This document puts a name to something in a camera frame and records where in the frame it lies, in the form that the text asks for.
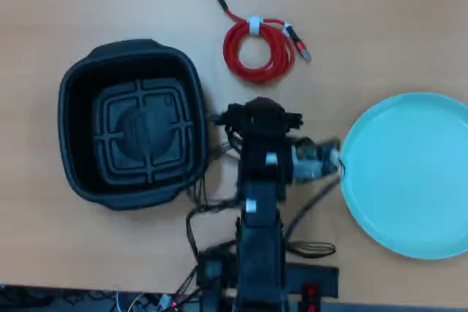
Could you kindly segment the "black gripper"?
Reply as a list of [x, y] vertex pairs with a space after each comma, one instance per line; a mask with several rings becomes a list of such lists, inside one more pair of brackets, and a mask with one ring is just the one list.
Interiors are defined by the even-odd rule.
[[286, 110], [266, 97], [257, 97], [244, 105], [241, 136], [283, 138], [288, 132]]

